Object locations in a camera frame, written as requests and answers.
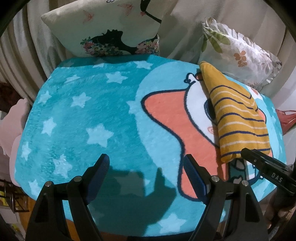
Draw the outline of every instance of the wooden floor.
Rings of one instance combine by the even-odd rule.
[[[30,210],[30,212],[29,213],[20,213],[20,221],[21,221],[22,226],[25,231],[27,231],[31,211],[34,208],[34,205],[35,205],[35,201],[33,199],[29,198],[28,209]],[[78,234],[76,232],[74,223],[70,220],[67,220],[67,224],[68,224],[71,238],[74,241],[80,241]],[[108,234],[108,233],[103,233],[103,232],[101,232],[101,235],[102,235],[102,238],[104,239],[104,241],[126,241],[126,239],[127,239],[125,236],[113,235],[113,234]]]

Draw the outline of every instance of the blue blanket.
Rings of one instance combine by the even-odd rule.
[[[219,161],[215,114],[199,66],[157,56],[73,58],[42,86],[28,117],[15,179],[36,199],[43,184],[82,175],[102,153],[110,169],[89,205],[99,230],[159,236],[195,229],[204,204],[182,166],[191,153],[211,175],[248,180],[258,200],[275,186],[254,166]],[[266,115],[273,156],[286,162],[281,127],[269,98],[244,86]],[[66,218],[72,219],[64,202]]]

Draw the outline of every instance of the folded cloth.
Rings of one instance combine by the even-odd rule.
[[[221,161],[241,157],[243,148],[268,155],[271,148],[266,118],[252,95],[213,65],[204,61],[200,69],[216,114]]]

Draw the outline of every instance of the white stripe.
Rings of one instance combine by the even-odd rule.
[[[249,101],[246,101],[246,100],[244,100],[243,98],[239,97],[238,95],[235,95],[235,94],[233,94],[233,93],[231,93],[231,92],[229,92],[229,91],[220,91],[220,92],[218,92],[217,94],[215,94],[211,100],[213,101],[213,99],[214,99],[217,95],[219,95],[219,94],[221,94],[221,93],[229,93],[229,94],[231,94],[231,95],[233,95],[233,96],[235,96],[235,97],[241,99],[242,101],[244,101],[244,102],[250,104]]]
[[[240,122],[240,121],[233,121],[233,122],[228,122],[228,123],[224,124],[223,126],[221,126],[218,129],[218,131],[220,131],[222,128],[224,128],[226,126],[233,125],[233,124],[241,124],[241,125],[244,125],[244,126],[248,126],[248,127],[252,128],[252,129],[260,129],[260,130],[261,129],[267,129],[267,127],[254,127],[254,126],[250,126],[250,125],[248,125],[246,123],[243,123],[243,122]]]
[[[226,146],[231,146],[231,145],[235,145],[235,144],[241,144],[241,143],[257,143],[257,144],[266,144],[266,143],[269,143],[269,141],[234,141],[234,142],[230,142],[230,143],[226,143],[222,146],[220,146],[220,148],[223,148],[223,147],[226,147]]]
[[[259,116],[258,114],[252,114],[250,111],[248,111],[248,110],[242,110],[242,109],[240,109],[240,108],[238,108],[238,107],[236,107],[235,105],[232,105],[232,104],[227,104],[227,105],[221,106],[220,109],[217,110],[216,115],[220,112],[220,110],[222,110],[222,109],[224,109],[224,108],[226,108],[226,107],[233,107],[233,108],[236,108],[237,110],[240,110],[240,111],[242,111],[242,112],[248,112],[248,113],[250,113],[252,116]]]

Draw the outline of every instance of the ruffled pillow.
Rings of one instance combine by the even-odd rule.
[[[256,90],[278,75],[282,62],[243,34],[213,18],[202,23],[202,30],[204,40],[199,63],[206,61]]]

